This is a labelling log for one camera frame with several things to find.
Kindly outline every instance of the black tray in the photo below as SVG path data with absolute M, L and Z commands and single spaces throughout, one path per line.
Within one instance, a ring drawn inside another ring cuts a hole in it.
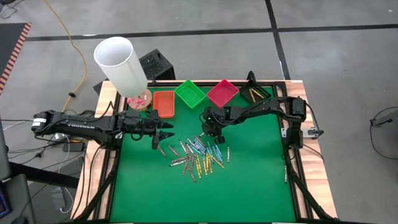
M 257 94 L 253 93 L 253 97 L 255 99 L 256 102 L 253 102 L 253 99 L 251 97 L 250 94 L 250 89 L 256 90 L 260 95 L 262 95 L 264 97 L 264 99 L 262 99 L 260 96 L 258 96 Z M 246 100 L 248 103 L 250 104 L 255 104 L 260 102 L 261 100 L 266 100 L 271 98 L 271 94 L 269 94 L 267 92 L 267 90 L 263 89 L 260 85 L 258 85 L 255 81 L 253 80 L 249 80 L 246 84 L 244 84 L 240 89 L 239 89 L 239 93 L 241 94 L 242 98 L 244 98 L 244 100 Z

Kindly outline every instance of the orange tray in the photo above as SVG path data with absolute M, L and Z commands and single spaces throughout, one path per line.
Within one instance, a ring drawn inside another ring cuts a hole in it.
M 174 117 L 174 91 L 156 91 L 154 110 L 158 111 L 160 118 Z

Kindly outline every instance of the red tray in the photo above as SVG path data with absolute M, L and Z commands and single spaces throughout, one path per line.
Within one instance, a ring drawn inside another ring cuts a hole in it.
M 218 108 L 222 108 L 238 93 L 238 91 L 239 90 L 229 81 L 222 80 L 207 93 L 207 97 Z
M 174 91 L 156 91 L 154 110 L 158 111 L 160 118 L 174 117 Z

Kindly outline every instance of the green tray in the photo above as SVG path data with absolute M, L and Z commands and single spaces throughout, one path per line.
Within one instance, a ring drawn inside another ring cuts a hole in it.
M 196 107 L 206 98 L 204 92 L 202 92 L 191 80 L 187 80 L 183 84 L 179 85 L 174 92 L 191 109 Z

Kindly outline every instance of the yellow cable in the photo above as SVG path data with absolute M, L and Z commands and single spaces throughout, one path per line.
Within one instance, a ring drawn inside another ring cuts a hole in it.
M 86 75 L 87 75 L 87 64 L 86 64 L 86 60 L 83 56 L 83 54 L 80 52 L 80 50 L 75 46 L 75 44 L 73 44 L 72 38 L 70 37 L 69 31 L 67 29 L 67 27 L 65 26 L 65 24 L 62 22 L 61 18 L 58 16 L 58 14 L 54 11 L 54 9 L 51 7 L 51 5 L 49 4 L 49 2 L 47 2 L 47 0 L 44 0 L 45 4 L 51 9 L 51 11 L 54 13 L 54 15 L 58 18 L 58 20 L 61 22 L 63 28 L 65 29 L 65 31 L 68 34 L 68 38 L 70 40 L 70 43 L 72 44 L 72 47 L 80 54 L 81 59 L 83 60 L 83 63 L 85 65 L 85 74 L 83 75 L 83 78 L 81 79 L 80 84 L 75 88 L 75 90 L 72 91 L 72 93 L 75 93 L 80 86 L 83 84 L 83 82 L 86 80 Z M 62 112 L 64 112 L 69 104 L 71 100 L 71 96 L 68 97 L 67 102 L 65 103 L 65 105 L 63 106 Z

